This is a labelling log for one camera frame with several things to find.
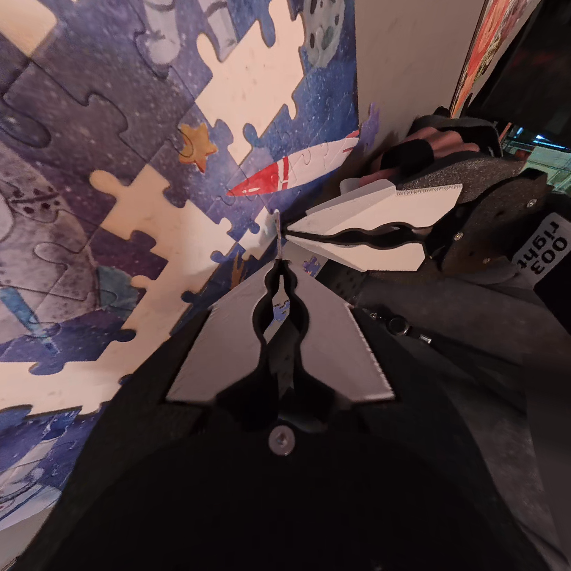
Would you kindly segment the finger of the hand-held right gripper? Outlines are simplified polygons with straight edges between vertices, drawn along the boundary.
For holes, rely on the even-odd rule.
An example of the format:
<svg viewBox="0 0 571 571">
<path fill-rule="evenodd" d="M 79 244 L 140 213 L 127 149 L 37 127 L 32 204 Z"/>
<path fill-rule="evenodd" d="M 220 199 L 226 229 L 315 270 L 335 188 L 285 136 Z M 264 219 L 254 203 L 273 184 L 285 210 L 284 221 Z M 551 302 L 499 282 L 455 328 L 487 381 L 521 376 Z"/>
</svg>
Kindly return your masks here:
<svg viewBox="0 0 571 571">
<path fill-rule="evenodd" d="M 373 231 L 394 223 L 430 227 L 453 209 L 461 191 L 461 183 L 398 190 L 388 180 L 377 180 L 309 209 L 286 231 L 332 236 L 347 230 Z"/>
<path fill-rule="evenodd" d="M 395 248 L 381 249 L 366 244 L 337 245 L 294 236 L 288 236 L 287 240 L 360 272 L 415 272 L 426 257 L 421 243 L 407 243 Z"/>
</svg>

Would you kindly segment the person's right hand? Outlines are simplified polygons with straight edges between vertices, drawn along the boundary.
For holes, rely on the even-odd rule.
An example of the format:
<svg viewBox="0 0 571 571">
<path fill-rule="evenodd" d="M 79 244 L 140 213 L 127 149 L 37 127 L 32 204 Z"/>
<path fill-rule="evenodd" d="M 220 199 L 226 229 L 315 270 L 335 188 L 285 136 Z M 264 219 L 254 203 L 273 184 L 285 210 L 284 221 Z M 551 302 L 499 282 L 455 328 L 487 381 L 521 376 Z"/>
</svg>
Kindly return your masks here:
<svg viewBox="0 0 571 571">
<path fill-rule="evenodd" d="M 434 159 L 440 159 L 453 153 L 460 152 L 480 152 L 480 147 L 472 142 L 466 143 L 461 135 L 456 131 L 439 131 L 438 129 L 428 126 L 419 129 L 402 139 L 401 142 L 421 139 L 430 145 Z"/>
</svg>

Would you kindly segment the space print puzzle box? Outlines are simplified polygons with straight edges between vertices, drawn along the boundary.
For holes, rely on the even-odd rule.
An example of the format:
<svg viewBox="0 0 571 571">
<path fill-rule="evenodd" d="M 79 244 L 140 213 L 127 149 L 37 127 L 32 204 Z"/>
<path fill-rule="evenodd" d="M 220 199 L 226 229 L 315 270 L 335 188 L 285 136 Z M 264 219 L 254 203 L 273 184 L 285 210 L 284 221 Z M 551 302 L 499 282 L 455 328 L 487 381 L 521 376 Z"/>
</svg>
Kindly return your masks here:
<svg viewBox="0 0 571 571">
<path fill-rule="evenodd" d="M 485 1 L 449 107 L 460 117 L 539 1 Z"/>
</svg>

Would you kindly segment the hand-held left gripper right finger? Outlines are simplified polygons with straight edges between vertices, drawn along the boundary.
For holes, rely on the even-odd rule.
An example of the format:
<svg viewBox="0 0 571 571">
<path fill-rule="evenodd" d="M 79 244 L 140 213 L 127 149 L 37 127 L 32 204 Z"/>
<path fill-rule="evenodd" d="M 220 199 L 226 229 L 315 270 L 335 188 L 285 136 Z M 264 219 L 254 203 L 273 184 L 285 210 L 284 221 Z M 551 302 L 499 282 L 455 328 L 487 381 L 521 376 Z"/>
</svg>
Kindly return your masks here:
<svg viewBox="0 0 571 571">
<path fill-rule="evenodd" d="M 393 401 L 352 306 L 290 261 L 283 262 L 283 276 L 299 333 L 292 382 L 302 407 L 327 423 L 338 410 Z"/>
</svg>

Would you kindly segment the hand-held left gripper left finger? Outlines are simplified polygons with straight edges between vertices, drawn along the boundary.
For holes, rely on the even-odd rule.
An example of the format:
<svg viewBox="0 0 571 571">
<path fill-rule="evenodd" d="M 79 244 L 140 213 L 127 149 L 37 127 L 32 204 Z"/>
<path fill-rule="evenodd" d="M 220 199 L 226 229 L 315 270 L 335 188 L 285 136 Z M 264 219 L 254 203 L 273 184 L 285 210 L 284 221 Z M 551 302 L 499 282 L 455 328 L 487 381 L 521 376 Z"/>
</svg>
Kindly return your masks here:
<svg viewBox="0 0 571 571">
<path fill-rule="evenodd" d="M 264 333 L 274 319 L 281 275 L 282 261 L 271 261 L 210 306 L 167 402 L 217 407 L 244 430 L 274 422 L 279 387 Z"/>
</svg>

